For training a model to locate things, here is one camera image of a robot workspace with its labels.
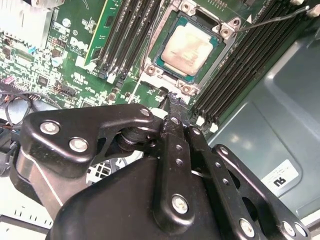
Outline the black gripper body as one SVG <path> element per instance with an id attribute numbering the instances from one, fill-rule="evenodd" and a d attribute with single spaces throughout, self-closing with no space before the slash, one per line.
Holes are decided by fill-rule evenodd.
<path id="1" fill-rule="evenodd" d="M 48 240 L 220 240 L 190 148 L 165 147 L 73 195 L 53 216 Z"/>

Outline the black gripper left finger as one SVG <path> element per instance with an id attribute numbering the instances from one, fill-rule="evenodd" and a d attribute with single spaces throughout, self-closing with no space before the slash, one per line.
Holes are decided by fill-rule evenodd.
<path id="1" fill-rule="evenodd" d="M 19 174 L 54 220 L 76 193 L 135 161 L 190 148 L 184 124 L 171 115 L 173 99 L 153 110 L 133 103 L 32 113 L 19 134 Z"/>

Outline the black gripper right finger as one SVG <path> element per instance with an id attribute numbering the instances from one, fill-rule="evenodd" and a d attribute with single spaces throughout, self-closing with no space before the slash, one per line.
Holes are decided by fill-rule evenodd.
<path id="1" fill-rule="evenodd" d="M 191 164 L 202 179 L 223 240 L 310 240 L 308 228 L 226 146 L 210 148 L 187 117 L 185 102 L 171 100 L 182 121 Z"/>

